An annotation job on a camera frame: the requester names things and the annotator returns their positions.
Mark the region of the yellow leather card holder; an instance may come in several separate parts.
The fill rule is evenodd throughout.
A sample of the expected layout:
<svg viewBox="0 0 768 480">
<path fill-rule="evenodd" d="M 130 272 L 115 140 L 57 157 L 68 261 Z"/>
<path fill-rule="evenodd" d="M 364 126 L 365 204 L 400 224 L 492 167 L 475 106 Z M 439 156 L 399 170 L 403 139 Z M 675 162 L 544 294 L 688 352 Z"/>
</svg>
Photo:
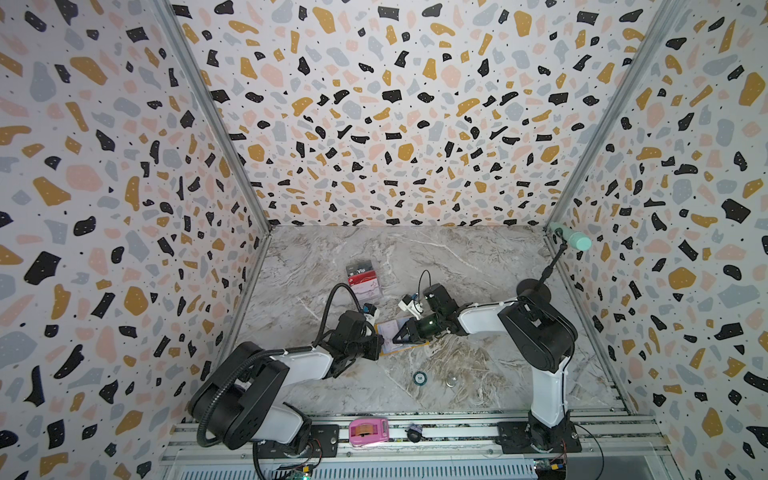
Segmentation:
<svg viewBox="0 0 768 480">
<path fill-rule="evenodd" d="M 396 344 L 411 344 L 411 348 L 428 345 L 429 341 L 425 340 L 417 331 L 418 320 L 413 317 L 407 319 L 408 321 L 397 333 L 396 337 L 393 339 L 393 342 Z"/>
</svg>

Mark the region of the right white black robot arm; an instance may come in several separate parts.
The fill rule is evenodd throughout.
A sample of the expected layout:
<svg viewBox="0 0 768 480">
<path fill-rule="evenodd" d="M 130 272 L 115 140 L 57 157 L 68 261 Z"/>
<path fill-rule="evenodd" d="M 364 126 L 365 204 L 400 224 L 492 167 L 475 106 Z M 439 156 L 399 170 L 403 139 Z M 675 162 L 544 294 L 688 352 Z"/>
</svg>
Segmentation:
<svg viewBox="0 0 768 480">
<path fill-rule="evenodd" d="M 506 453 L 581 451 L 565 386 L 578 332 L 551 303 L 542 280 L 525 279 L 517 296 L 502 302 L 459 305 L 441 284 L 424 291 L 429 313 L 409 318 L 390 337 L 396 345 L 429 343 L 446 334 L 506 333 L 532 368 L 533 400 L 526 423 L 499 425 Z"/>
</svg>

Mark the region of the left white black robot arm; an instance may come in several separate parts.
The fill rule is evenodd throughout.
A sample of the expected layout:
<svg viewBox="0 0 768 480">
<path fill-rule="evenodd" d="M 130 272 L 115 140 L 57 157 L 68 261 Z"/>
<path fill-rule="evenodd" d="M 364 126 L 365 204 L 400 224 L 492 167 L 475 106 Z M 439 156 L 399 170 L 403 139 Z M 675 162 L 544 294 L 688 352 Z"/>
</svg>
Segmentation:
<svg viewBox="0 0 768 480">
<path fill-rule="evenodd" d="M 193 395 L 188 412 L 198 422 L 197 443 L 236 450 L 265 442 L 287 456 L 299 456 L 312 440 L 312 420 L 277 402 L 288 386 L 341 376 L 358 359 L 376 361 L 383 337 L 374 330 L 375 306 L 340 315 L 335 329 L 316 346 L 264 350 L 251 341 L 238 345 Z"/>
</svg>

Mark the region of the clear acrylic card box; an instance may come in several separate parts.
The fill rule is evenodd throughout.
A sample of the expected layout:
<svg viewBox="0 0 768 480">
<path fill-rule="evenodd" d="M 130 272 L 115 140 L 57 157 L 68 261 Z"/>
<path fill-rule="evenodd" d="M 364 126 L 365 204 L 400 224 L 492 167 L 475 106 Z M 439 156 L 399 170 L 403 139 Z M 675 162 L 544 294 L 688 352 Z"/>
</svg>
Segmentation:
<svg viewBox="0 0 768 480">
<path fill-rule="evenodd" d="M 382 296 L 379 276 L 371 260 L 356 260 L 345 267 L 347 283 L 358 300 L 372 303 Z"/>
</svg>

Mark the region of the pink tape dispenser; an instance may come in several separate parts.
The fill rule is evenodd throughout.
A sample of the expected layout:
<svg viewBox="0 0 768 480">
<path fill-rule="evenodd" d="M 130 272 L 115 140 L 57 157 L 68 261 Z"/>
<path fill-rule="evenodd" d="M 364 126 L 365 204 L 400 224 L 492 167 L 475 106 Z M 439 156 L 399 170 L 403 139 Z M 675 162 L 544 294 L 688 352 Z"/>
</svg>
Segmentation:
<svg viewBox="0 0 768 480">
<path fill-rule="evenodd" d="M 365 417 L 353 420 L 348 427 L 349 444 L 354 448 L 389 441 L 389 421 L 383 417 Z"/>
</svg>

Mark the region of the black microphone stand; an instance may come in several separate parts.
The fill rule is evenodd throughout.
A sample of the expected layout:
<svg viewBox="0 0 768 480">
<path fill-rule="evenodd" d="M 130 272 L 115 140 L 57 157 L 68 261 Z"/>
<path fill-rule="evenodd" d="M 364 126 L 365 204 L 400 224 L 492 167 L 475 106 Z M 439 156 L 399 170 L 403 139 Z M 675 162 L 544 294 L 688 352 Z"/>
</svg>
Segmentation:
<svg viewBox="0 0 768 480">
<path fill-rule="evenodd" d="M 550 302 L 552 299 L 552 293 L 550 288 L 546 285 L 546 282 L 553 274 L 557 262 L 559 261 L 563 253 L 567 250 L 567 248 L 568 248 L 568 242 L 563 241 L 560 244 L 556 255 L 553 257 L 551 262 L 544 268 L 544 270 L 542 271 L 538 279 L 527 278 L 520 281 L 516 287 L 517 296 L 527 296 L 528 294 L 533 292 L 533 293 L 536 293 L 539 297 L 541 297 L 544 301 Z"/>
</svg>

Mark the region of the small black knob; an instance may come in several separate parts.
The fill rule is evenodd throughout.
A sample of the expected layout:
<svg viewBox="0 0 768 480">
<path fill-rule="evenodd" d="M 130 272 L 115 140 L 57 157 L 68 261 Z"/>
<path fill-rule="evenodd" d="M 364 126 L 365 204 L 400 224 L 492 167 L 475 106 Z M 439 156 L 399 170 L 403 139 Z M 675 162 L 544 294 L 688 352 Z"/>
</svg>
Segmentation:
<svg viewBox="0 0 768 480">
<path fill-rule="evenodd" d="M 409 425 L 406 430 L 406 438 L 411 443 L 419 443 L 423 439 L 423 427 L 418 424 Z"/>
</svg>

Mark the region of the green circuit board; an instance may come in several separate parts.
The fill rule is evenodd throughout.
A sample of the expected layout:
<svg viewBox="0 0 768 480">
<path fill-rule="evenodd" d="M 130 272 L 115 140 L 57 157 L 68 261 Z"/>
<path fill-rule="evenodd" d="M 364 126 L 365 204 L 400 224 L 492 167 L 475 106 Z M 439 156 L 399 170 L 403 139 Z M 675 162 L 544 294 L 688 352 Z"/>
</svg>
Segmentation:
<svg viewBox="0 0 768 480">
<path fill-rule="evenodd" d="M 314 473 L 314 467 L 305 465 L 292 469 L 287 473 L 286 480 L 312 480 Z"/>
</svg>

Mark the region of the right circuit board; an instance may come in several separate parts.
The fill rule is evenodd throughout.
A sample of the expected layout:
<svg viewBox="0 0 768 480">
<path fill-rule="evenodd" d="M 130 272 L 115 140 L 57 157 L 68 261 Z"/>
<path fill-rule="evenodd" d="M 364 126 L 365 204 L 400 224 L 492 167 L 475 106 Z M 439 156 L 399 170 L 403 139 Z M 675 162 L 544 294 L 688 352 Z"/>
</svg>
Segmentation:
<svg viewBox="0 0 768 480">
<path fill-rule="evenodd" d="M 567 459 L 564 456 L 537 459 L 534 470 L 538 480 L 565 480 L 567 478 Z"/>
</svg>

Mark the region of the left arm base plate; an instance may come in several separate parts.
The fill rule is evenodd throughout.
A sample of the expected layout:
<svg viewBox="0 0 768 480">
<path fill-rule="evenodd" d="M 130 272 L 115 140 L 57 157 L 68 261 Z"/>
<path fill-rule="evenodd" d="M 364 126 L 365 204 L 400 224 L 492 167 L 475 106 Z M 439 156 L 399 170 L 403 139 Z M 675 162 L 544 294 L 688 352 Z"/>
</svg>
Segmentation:
<svg viewBox="0 0 768 480">
<path fill-rule="evenodd" d="M 259 459 L 333 458 L 337 455 L 339 432 L 340 427 L 336 424 L 303 426 L 288 443 L 258 441 L 256 453 Z"/>
</svg>

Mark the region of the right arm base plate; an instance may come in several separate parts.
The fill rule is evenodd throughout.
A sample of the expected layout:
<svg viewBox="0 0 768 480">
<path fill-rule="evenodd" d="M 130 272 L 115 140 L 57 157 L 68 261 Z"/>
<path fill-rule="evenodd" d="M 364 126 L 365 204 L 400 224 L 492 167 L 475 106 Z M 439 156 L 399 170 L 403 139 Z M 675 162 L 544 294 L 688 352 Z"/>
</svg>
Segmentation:
<svg viewBox="0 0 768 480">
<path fill-rule="evenodd" d="M 568 419 L 549 428 L 535 420 L 499 422 L 495 443 L 504 454 L 570 454 L 580 453 L 580 443 L 575 425 Z"/>
</svg>

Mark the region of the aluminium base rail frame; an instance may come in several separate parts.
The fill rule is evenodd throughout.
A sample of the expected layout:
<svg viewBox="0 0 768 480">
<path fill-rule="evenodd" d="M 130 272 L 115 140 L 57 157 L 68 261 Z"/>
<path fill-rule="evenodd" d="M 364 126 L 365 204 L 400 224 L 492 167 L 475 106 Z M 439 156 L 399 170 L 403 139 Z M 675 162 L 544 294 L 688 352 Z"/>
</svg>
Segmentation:
<svg viewBox="0 0 768 480">
<path fill-rule="evenodd" d="M 259 459 L 252 444 L 237 450 L 202 448 L 197 426 L 181 423 L 160 457 L 160 479 L 278 479 L 297 467 L 314 467 L 313 479 L 537 479 L 537 459 L 564 456 L 566 479 L 679 479 L 682 474 L 651 416 L 618 409 L 576 409 L 571 415 L 582 451 L 570 454 L 504 454 L 497 424 L 524 421 L 523 411 L 389 414 L 389 441 L 349 444 L 350 416 L 315 416 L 315 425 L 340 427 L 337 455 L 298 460 Z M 423 427 L 411 443 L 406 428 Z"/>
</svg>

